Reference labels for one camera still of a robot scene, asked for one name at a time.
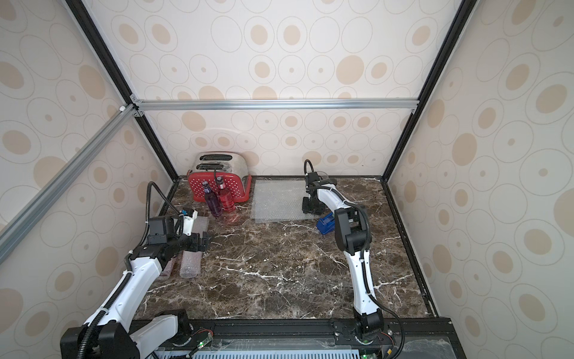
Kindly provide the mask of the blue tape dispenser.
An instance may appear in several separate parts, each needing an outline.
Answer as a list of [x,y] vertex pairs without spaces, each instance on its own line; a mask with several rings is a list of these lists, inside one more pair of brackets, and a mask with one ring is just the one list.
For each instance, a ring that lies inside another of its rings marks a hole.
[[335,218],[333,213],[329,213],[323,218],[320,218],[316,224],[316,228],[321,235],[327,235],[335,230]]

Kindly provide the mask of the purple drink bottle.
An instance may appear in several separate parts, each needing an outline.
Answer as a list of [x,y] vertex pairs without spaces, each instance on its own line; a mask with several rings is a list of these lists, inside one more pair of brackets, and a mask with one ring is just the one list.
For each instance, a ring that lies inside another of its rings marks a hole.
[[218,195],[212,190],[208,181],[203,181],[202,187],[204,191],[204,200],[207,203],[211,214],[215,218],[221,217],[223,213],[223,208]]

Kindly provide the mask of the single bubble wrap sheet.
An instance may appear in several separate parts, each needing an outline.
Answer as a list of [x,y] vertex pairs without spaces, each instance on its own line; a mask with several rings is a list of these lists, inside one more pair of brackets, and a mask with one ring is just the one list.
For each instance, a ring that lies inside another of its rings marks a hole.
[[176,258],[172,258],[167,265],[165,266],[165,268],[162,270],[162,272],[160,273],[158,279],[161,281],[165,281],[167,279],[170,278],[170,276],[172,275],[173,272],[173,268],[175,266],[176,263]]

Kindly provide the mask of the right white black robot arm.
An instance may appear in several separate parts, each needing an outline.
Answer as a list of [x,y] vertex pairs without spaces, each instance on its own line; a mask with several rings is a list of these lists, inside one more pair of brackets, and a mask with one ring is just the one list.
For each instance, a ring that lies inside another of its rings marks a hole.
[[355,332],[361,342],[371,342],[379,335],[389,339],[398,355],[405,344],[402,320],[375,295],[370,268],[372,231],[366,208],[347,199],[337,188],[337,180],[320,175],[310,159],[303,162],[305,191],[302,211],[321,215],[330,210],[330,222],[337,248],[345,255],[354,293]]

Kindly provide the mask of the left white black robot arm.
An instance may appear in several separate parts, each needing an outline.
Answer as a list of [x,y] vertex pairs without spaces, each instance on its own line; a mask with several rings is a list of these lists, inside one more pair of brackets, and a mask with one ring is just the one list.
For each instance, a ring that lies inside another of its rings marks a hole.
[[177,209],[174,215],[145,218],[138,246],[124,258],[125,271],[103,304],[83,325],[67,329],[61,340],[63,358],[147,358],[166,341],[188,344],[193,326],[184,310],[165,311],[131,332],[132,320],[146,293],[168,263],[183,251],[203,252],[206,232],[195,233],[197,212]]

